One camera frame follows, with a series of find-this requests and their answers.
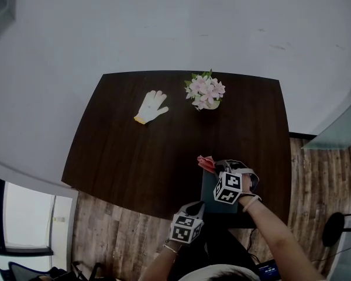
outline dark wooden table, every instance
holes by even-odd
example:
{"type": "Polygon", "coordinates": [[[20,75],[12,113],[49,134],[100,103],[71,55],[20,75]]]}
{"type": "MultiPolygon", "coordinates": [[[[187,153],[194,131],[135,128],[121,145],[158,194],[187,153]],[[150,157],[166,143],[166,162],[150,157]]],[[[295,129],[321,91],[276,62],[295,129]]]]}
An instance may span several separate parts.
{"type": "Polygon", "coordinates": [[[290,139],[277,80],[213,73],[226,86],[216,110],[186,100],[190,71],[103,75],[84,112],[62,181],[118,206],[172,218],[200,199],[199,155],[237,159],[260,177],[263,202],[285,223],[291,194],[290,139]],[[144,96],[167,94],[169,112],[137,123],[144,96]]]}

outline glass panel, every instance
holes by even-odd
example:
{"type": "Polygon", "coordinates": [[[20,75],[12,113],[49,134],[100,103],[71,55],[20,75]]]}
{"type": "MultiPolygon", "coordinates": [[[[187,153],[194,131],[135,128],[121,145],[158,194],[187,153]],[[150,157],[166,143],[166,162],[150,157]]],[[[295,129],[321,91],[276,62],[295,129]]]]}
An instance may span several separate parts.
{"type": "Polygon", "coordinates": [[[303,149],[347,149],[351,146],[351,106],[303,149]]]}
{"type": "Polygon", "coordinates": [[[40,248],[49,244],[54,196],[6,182],[4,195],[5,245],[40,248]]]}

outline hand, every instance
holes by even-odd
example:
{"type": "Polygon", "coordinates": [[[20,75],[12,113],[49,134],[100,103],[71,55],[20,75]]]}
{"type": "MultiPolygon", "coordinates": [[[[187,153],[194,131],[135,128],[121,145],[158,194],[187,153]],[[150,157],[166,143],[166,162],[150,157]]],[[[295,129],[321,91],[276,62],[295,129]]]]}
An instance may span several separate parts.
{"type": "Polygon", "coordinates": [[[153,119],[156,119],[159,115],[164,114],[169,110],[168,107],[159,109],[161,103],[166,99],[166,95],[162,91],[151,91],[148,92],[143,100],[142,106],[140,106],[138,114],[134,117],[134,120],[145,124],[153,119]]]}
{"type": "Polygon", "coordinates": [[[244,193],[251,193],[251,177],[250,174],[242,174],[242,189],[244,193]]]}

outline white glove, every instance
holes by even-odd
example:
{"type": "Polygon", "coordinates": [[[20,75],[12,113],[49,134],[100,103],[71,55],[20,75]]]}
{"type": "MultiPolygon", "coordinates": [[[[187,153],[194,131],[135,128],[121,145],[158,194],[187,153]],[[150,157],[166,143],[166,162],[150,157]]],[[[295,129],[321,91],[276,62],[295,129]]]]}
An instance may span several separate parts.
{"type": "Polygon", "coordinates": [[[167,107],[159,109],[161,103],[166,99],[166,95],[162,91],[151,91],[148,92],[143,100],[142,106],[139,109],[138,114],[134,117],[134,120],[145,124],[153,119],[156,119],[159,115],[164,114],[169,110],[167,107]]]}

